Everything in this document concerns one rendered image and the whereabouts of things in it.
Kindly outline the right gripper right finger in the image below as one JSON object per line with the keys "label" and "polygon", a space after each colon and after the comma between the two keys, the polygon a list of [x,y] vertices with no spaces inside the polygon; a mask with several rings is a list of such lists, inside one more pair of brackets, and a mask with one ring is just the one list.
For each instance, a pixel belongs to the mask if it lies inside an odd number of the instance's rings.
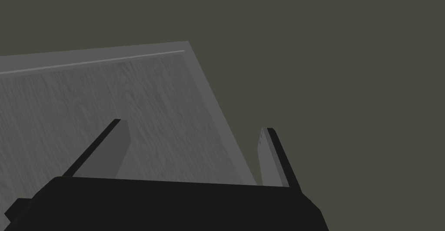
{"label": "right gripper right finger", "polygon": [[257,150],[263,186],[300,188],[277,132],[273,128],[261,129]]}

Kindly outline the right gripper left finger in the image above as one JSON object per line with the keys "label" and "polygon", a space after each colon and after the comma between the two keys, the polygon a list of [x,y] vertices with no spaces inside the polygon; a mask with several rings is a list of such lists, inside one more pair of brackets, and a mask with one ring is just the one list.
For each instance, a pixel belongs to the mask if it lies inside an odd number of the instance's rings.
{"label": "right gripper left finger", "polygon": [[114,179],[130,144],[128,121],[114,119],[63,176]]}

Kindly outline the grey wooden door leaf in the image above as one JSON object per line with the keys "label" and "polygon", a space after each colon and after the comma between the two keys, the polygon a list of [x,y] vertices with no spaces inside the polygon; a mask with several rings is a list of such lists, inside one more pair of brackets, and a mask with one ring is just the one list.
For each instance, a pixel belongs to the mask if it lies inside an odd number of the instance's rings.
{"label": "grey wooden door leaf", "polygon": [[119,179],[242,183],[183,54],[4,77],[0,229],[114,119],[131,137]]}

